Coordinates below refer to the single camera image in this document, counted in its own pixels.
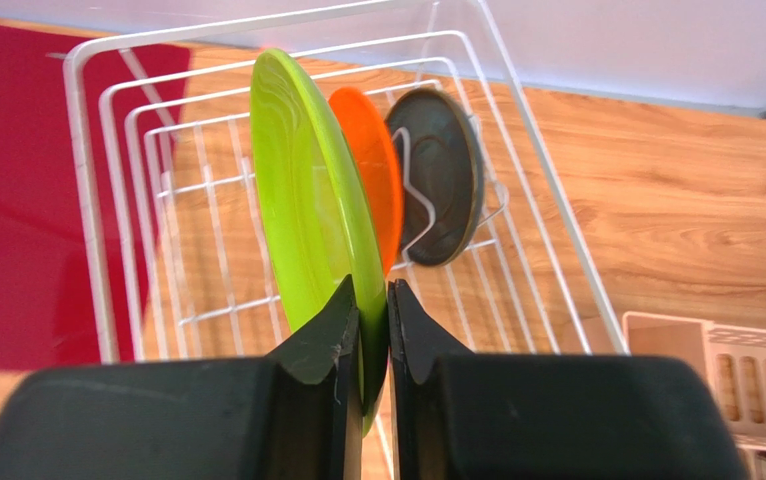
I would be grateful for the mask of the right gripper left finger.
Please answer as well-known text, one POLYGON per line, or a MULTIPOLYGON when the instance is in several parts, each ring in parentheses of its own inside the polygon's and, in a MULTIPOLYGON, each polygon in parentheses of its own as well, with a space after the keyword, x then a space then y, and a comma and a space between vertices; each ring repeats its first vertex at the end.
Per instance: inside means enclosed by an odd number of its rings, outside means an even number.
POLYGON ((41 370, 0 410, 0 479, 357 479, 359 360, 345 278, 264 356, 41 370))

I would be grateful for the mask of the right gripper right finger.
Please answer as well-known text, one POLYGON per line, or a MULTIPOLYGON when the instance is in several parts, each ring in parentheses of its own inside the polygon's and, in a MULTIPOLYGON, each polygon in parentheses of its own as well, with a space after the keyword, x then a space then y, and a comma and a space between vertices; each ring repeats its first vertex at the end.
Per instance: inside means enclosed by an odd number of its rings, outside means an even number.
POLYGON ((744 479, 708 388, 661 356, 476 353, 387 292, 400 479, 744 479))

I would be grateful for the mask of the red floral plate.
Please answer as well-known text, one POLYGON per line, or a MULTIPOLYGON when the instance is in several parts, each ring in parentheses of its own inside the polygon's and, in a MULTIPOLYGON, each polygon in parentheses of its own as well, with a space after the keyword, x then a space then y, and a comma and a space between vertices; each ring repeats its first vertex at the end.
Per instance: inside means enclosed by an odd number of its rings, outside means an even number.
POLYGON ((363 430, 379 409, 388 341, 386 276, 370 206, 343 131, 323 93, 287 52, 255 60, 250 135, 263 229, 292 332, 345 278, 359 311, 363 430))

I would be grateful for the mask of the white wire dish rack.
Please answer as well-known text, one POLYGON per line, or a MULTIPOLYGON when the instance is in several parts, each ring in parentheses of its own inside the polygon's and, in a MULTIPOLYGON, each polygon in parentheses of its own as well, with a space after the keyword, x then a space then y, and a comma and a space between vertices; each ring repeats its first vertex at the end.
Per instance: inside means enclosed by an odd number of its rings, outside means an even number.
POLYGON ((483 1, 342 1, 86 41, 65 95, 104 363, 260 355, 346 276, 471 349, 627 353, 483 1))

